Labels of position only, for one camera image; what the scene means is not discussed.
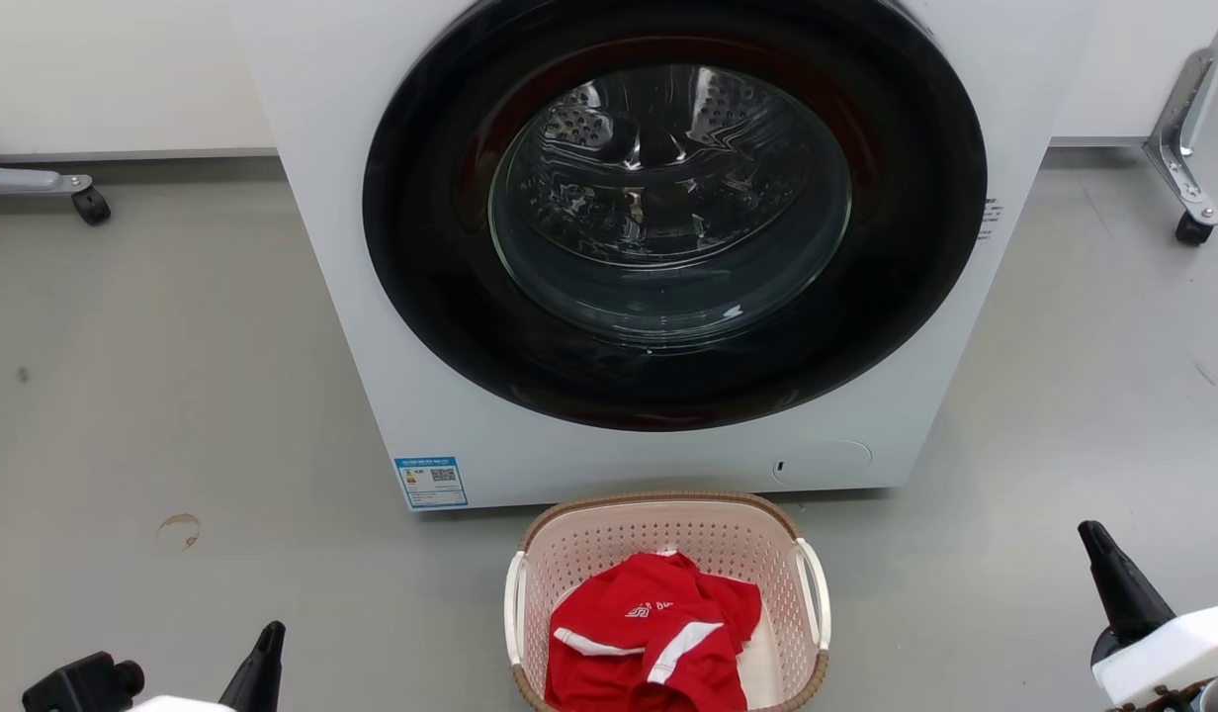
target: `grey floor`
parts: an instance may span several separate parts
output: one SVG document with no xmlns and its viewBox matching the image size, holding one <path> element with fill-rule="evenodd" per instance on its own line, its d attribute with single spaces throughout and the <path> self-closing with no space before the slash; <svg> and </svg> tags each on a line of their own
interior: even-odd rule
<svg viewBox="0 0 1218 712">
<path fill-rule="evenodd" d="M 1192 163 L 1218 200 L 1218 102 Z M 104 229 L 0 202 L 0 710 L 99 649 L 216 699 L 270 618 L 287 712 L 526 708 L 501 600 L 536 512 L 393 497 L 279 167 L 91 172 Z M 833 594 L 811 708 L 1104 708 L 1083 518 L 1218 604 L 1218 229 L 1178 217 L 1138 153 L 1049 155 L 909 486 L 787 504 Z"/>
</svg>

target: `floor stain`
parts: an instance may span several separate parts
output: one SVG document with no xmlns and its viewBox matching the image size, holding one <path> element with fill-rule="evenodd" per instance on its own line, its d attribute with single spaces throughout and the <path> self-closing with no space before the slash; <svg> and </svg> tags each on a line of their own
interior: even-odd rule
<svg viewBox="0 0 1218 712">
<path fill-rule="evenodd" d="M 191 514 L 172 515 L 156 531 L 156 545 L 162 551 L 174 554 L 185 551 L 201 537 L 201 520 Z"/>
<path fill-rule="evenodd" d="M 1199 375 L 1201 375 L 1206 380 L 1206 382 L 1213 385 L 1214 387 L 1216 375 L 1209 370 L 1206 370 L 1206 366 L 1202 365 L 1202 361 L 1199 361 L 1197 359 L 1194 359 L 1192 361 L 1194 361 L 1194 368 L 1197 369 Z"/>
</svg>

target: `black wheel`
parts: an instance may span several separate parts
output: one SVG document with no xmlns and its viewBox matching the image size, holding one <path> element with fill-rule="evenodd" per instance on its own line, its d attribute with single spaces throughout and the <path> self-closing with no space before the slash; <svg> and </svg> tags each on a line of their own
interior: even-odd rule
<svg viewBox="0 0 1218 712">
<path fill-rule="evenodd" d="M 107 200 L 104 200 L 94 186 L 72 194 L 72 207 L 77 208 L 77 214 L 86 220 L 88 225 L 99 225 L 113 215 L 107 207 Z"/>
<path fill-rule="evenodd" d="M 1214 225 L 1203 225 L 1186 212 L 1179 217 L 1179 224 L 1175 225 L 1175 242 L 1197 247 L 1211 237 L 1211 231 L 1214 229 Z"/>
</svg>

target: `printed logo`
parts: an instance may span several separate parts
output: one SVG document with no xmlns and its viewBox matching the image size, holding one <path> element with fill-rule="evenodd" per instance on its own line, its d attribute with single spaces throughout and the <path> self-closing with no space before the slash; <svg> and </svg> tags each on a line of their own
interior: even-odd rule
<svg viewBox="0 0 1218 712">
<path fill-rule="evenodd" d="M 624 616 L 624 617 L 626 617 L 626 618 L 647 618 L 648 615 L 654 611 L 654 609 L 657 609 L 658 611 L 664 611 L 664 610 L 671 607 L 671 605 L 675 605 L 675 604 L 670 602 L 669 600 L 659 600 L 655 604 L 647 602 L 647 600 L 646 600 L 644 604 L 636 605 L 635 609 L 631 609 L 631 611 L 627 611 L 626 616 Z"/>
</svg>

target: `laundry basket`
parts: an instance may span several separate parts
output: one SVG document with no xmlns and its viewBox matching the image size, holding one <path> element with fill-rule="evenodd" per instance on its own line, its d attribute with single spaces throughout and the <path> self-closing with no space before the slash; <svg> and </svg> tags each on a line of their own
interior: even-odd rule
<svg viewBox="0 0 1218 712">
<path fill-rule="evenodd" d="M 793 712 L 816 694 L 829 660 L 829 594 L 789 515 L 753 494 L 658 492 L 561 504 L 523 537 L 504 587 L 504 637 L 531 707 L 554 712 L 543 700 L 548 628 L 565 592 L 632 554 L 669 549 L 702 572 L 759 585 L 762 622 L 738 658 L 750 710 Z"/>
</svg>

